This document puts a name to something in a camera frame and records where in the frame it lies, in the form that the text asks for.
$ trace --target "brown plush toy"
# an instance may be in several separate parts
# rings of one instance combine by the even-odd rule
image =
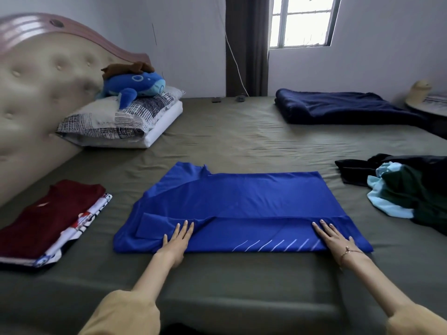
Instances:
[[[101,71],[104,72],[102,78],[104,80],[108,80],[116,75],[142,74],[143,72],[153,73],[155,69],[147,62],[137,61],[131,65],[126,65],[124,63],[112,63],[111,65],[101,69]]]

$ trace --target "white stripe print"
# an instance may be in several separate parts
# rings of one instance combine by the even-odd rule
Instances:
[[[301,248],[303,248],[304,247],[304,245],[307,243],[309,241],[309,239],[307,239],[301,246],[299,246],[299,248],[298,248],[298,250],[297,251],[300,251],[301,250]]]
[[[241,243],[240,245],[236,246],[232,251],[235,251],[237,247],[240,247],[240,246],[242,246],[243,244],[246,244],[247,242],[248,242],[248,240],[245,241],[244,243]]]
[[[258,240],[257,242],[254,242],[250,247],[253,247],[256,243],[260,242],[261,240]]]
[[[284,249],[284,251],[287,251],[287,249],[289,249],[289,247],[292,245],[292,244],[294,244],[296,242],[296,239],[295,240],[293,240],[293,242],[291,243],[291,244],[289,244],[288,246],[287,246],[287,248],[286,249]]]
[[[272,242],[273,240],[270,240],[269,242],[267,242],[265,245],[263,245],[261,248],[259,248],[258,251],[261,251],[262,248],[264,248],[266,245],[268,245],[270,242]]]
[[[273,249],[271,250],[271,251],[274,251],[275,250],[275,248],[277,247],[277,246],[279,246],[281,243],[283,243],[284,242],[284,240],[282,240],[280,243],[278,243],[276,246],[274,246],[273,247]]]
[[[320,243],[320,239],[318,239],[318,241],[313,245],[313,247],[310,249],[310,251],[313,251],[315,249],[315,247],[318,246],[319,243]]]

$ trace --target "pink headboard frame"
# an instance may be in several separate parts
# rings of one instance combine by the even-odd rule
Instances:
[[[147,54],[121,49],[79,22],[45,13],[16,14],[0,19],[0,56],[30,37],[54,32],[81,36],[126,61],[151,62]]]

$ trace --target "bedside table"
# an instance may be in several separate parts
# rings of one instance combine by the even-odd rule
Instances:
[[[405,102],[411,112],[424,116],[430,122],[430,133],[447,140],[447,99],[446,102],[425,100],[420,104]]]

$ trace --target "dark curtain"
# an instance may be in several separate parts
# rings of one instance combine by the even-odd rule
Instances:
[[[226,0],[228,42],[250,96],[266,96],[270,0]],[[227,96],[245,95],[227,45]]]

